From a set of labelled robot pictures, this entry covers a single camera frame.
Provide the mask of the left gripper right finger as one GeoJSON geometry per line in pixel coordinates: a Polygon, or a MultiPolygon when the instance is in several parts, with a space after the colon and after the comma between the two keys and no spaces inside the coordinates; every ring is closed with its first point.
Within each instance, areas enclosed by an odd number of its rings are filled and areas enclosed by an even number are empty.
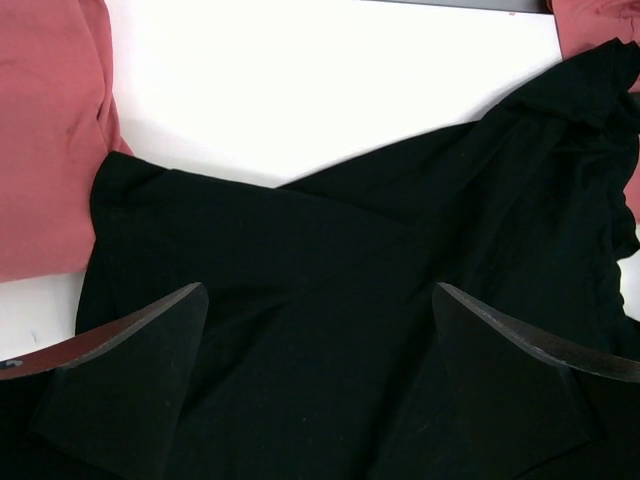
{"type": "Polygon", "coordinates": [[[446,283],[440,349],[484,479],[636,479],[639,364],[505,315],[446,283]]]}

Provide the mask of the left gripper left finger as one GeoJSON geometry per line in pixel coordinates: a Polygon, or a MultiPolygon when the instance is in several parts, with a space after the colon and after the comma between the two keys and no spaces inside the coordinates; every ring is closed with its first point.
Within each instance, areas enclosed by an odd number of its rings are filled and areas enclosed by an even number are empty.
{"type": "Polygon", "coordinates": [[[160,479],[208,309],[189,284],[1,363],[4,479],[160,479]]]}

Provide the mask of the black t shirt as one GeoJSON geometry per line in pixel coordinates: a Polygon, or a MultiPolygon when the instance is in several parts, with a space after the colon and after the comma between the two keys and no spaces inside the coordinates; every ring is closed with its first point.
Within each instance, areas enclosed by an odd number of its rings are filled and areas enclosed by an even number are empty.
{"type": "Polygon", "coordinates": [[[472,479],[436,343],[452,284],[637,358],[618,263],[637,252],[639,49],[609,41],[477,122],[275,189],[124,154],[92,187],[85,332],[191,283],[209,307],[170,479],[472,479]]]}

